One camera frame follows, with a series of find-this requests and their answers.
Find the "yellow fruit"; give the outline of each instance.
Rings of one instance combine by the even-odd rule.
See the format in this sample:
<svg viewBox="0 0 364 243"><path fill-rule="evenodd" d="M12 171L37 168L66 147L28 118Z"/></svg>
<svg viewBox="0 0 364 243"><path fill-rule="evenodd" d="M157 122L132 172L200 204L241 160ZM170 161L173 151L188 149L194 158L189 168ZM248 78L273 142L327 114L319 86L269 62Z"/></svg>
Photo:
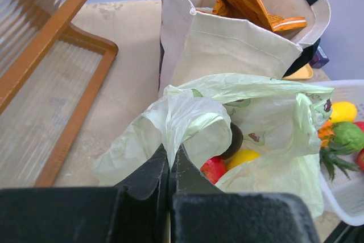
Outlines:
<svg viewBox="0 0 364 243"><path fill-rule="evenodd" d="M236 152L235 155L230 159L229 163L226 165L227 170L231 170L234 167L242 164L243 162L250 162L258 158L260 154L254 150L242 149Z"/></svg>
<svg viewBox="0 0 364 243"><path fill-rule="evenodd" d="M357 114L358 110L351 102L334 102L330 122L354 122Z"/></svg>

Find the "translucent green plastic bag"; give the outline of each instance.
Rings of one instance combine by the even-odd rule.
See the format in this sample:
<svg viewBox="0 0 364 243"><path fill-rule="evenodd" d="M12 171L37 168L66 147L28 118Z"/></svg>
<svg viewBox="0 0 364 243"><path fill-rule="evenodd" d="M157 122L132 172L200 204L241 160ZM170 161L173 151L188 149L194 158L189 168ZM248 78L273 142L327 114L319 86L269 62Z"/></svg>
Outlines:
<svg viewBox="0 0 364 243"><path fill-rule="evenodd" d="M162 143L170 166L181 143L200 168L231 144L230 121L243 132L243 148L261 156L227 172L225 192L289 192L312 216L322 214L317 129L330 116L331 88L236 73L168 86L94 165L101 185L113 185L152 156Z"/></svg>

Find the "white basket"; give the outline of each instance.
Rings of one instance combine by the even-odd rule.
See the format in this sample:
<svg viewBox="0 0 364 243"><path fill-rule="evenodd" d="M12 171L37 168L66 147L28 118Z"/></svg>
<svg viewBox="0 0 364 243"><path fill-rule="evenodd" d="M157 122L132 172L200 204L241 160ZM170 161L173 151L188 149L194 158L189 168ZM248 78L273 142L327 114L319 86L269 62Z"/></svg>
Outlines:
<svg viewBox="0 0 364 243"><path fill-rule="evenodd" d="M357 121L364 121L364 80L342 80L315 83L335 88L333 102L348 101L358 108ZM355 162L355 155L343 157ZM352 226L364 224L364 174L349 171L348 179L339 169L335 170L335 180L328 179L328 172L321 169L321 189L324 195L325 210L334 212L342 221Z"/></svg>

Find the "pineapple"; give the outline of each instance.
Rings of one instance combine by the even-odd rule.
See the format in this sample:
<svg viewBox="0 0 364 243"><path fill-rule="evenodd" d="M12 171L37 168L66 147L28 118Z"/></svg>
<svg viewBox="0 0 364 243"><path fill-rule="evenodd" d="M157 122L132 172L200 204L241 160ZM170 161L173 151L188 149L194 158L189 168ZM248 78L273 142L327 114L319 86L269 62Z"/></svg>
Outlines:
<svg viewBox="0 0 364 243"><path fill-rule="evenodd" d="M357 137L361 139L361 136L352 125L354 124L350 122L332 124L330 121L327 121L318 131L318 137L321 139L320 164L323 164L328 170L331 181L335 178L335 166L348 178L347 170L359 171L359 167L356 164L340 158L340 156L350 155L360 151L357 147L361 144L356 143L356 141Z"/></svg>

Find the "countertop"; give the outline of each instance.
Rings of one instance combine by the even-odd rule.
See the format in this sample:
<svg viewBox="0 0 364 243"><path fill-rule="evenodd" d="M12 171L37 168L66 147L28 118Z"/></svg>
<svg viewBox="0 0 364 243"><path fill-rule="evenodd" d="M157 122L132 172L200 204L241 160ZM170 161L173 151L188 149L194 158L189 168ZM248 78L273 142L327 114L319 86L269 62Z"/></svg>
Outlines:
<svg viewBox="0 0 364 243"><path fill-rule="evenodd" d="M62 167L55 186L96 186L94 161L132 120L158 98L159 28L157 0L85 5L73 23L118 44L116 57ZM322 70L307 82L328 81ZM340 222L325 212L315 219L322 242Z"/></svg>

